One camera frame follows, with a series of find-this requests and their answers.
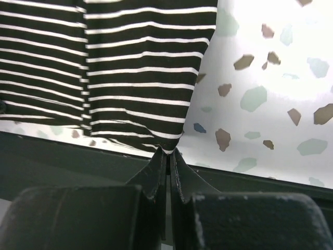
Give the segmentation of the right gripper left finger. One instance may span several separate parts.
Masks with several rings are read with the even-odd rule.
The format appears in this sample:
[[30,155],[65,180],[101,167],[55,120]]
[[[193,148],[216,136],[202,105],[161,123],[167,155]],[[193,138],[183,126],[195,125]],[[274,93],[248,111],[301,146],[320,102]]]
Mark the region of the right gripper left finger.
[[152,215],[162,240],[166,238],[167,154],[158,148],[149,163],[131,177],[126,185],[139,185],[150,202]]

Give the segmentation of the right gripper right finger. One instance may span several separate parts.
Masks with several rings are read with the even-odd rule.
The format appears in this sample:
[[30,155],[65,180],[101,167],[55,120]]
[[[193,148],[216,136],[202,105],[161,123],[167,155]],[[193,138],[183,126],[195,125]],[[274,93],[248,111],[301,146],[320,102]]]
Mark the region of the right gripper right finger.
[[182,203],[188,203],[193,194],[220,194],[220,191],[210,185],[196,173],[183,159],[176,148],[170,161],[171,187]]

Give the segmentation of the striped black white tank top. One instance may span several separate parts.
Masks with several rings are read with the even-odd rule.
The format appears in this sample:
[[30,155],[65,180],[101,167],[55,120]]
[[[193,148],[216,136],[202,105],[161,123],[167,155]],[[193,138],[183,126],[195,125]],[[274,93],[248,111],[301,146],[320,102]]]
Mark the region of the striped black white tank top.
[[1,119],[167,154],[217,1],[1,1]]

